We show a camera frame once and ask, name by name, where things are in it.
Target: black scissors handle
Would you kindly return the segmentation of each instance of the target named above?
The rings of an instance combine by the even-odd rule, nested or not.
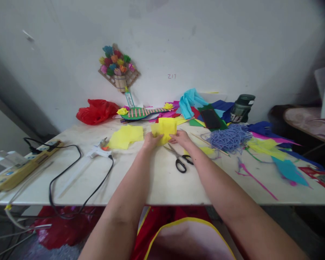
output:
[[[181,173],[186,173],[186,171],[187,171],[187,168],[185,168],[185,165],[180,161],[180,159],[177,159],[177,160],[176,160],[176,168],[177,168],[177,170],[179,170],[179,172],[181,172]]]
[[[184,158],[184,160],[187,161],[187,163],[191,164],[191,165],[194,165],[194,163],[192,162],[192,158],[190,155],[182,155],[182,157]]]

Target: thermos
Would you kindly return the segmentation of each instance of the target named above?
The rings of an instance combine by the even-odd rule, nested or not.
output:
[[[231,123],[246,123],[248,121],[248,113],[254,104],[254,95],[241,94],[235,102],[231,110]]]

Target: blue yarn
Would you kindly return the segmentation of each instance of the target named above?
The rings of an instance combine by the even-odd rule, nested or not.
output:
[[[228,129],[217,130],[211,132],[211,135],[206,140],[212,147],[218,148],[225,152],[234,152],[241,146],[246,145],[246,142],[252,138],[248,127],[240,124],[231,124]]]

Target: white table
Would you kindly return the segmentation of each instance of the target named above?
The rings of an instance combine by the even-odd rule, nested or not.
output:
[[[135,122],[131,125],[141,125],[144,133],[150,131],[148,122]],[[104,137],[111,137],[113,132],[123,126],[119,120],[109,120],[106,123],[97,126],[88,126],[79,123],[70,129],[59,134],[56,138],[65,142],[65,145],[77,144],[83,153],[87,153],[92,145],[97,144]],[[207,133],[208,130],[202,127],[189,126],[184,123],[178,126],[188,133],[200,135]],[[206,146],[201,140],[190,135],[191,139],[199,146]],[[107,205],[112,194],[128,171],[135,155],[141,148],[142,142],[136,142],[129,146],[128,150],[113,150],[115,161],[112,172],[97,191],[96,194],[88,201],[87,205]],[[177,144],[174,148],[180,154],[183,154],[183,148]],[[276,201],[265,191],[253,178],[238,175],[237,156],[242,157],[248,171],[253,174],[263,185],[265,185],[277,198]],[[39,177],[20,193],[15,199],[15,205],[49,205],[48,185],[50,181],[67,168],[78,157],[75,147],[61,149],[57,151],[48,161],[53,164],[48,167]],[[220,159],[215,162],[229,174],[259,205],[325,205],[325,188],[309,178],[305,173],[301,174],[306,178],[311,188],[302,185],[292,187],[287,180],[281,178],[274,164],[264,164],[256,161],[243,151],[242,155],[231,155],[231,157],[221,154]],[[257,155],[262,161],[272,161],[270,156],[265,154]],[[82,164],[83,157],[68,172],[61,176],[54,185],[54,194],[64,186],[73,171]],[[288,156],[287,159],[295,161],[294,157]],[[175,166],[175,156],[169,153],[163,147],[159,147],[154,152],[151,163],[151,189],[147,199],[149,205],[209,205],[211,204],[205,190],[203,189],[199,176],[194,166],[186,164],[187,172],[180,173]],[[84,201],[95,190],[104,178],[111,160],[103,157],[96,157],[91,165],[79,175],[76,182],[61,197],[55,198],[57,205],[82,205]],[[296,166],[308,166],[308,163],[299,161]],[[12,196],[21,186],[18,185],[11,191],[0,194],[0,204],[6,205]]]

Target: blue paper flower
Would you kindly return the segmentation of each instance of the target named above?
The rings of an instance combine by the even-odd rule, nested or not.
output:
[[[102,48],[105,53],[108,53],[109,55],[113,54],[113,48],[111,46],[105,46]]]
[[[111,64],[111,65],[109,66],[109,68],[110,68],[111,70],[114,70],[114,69],[117,68],[117,65],[113,63],[113,64]]]

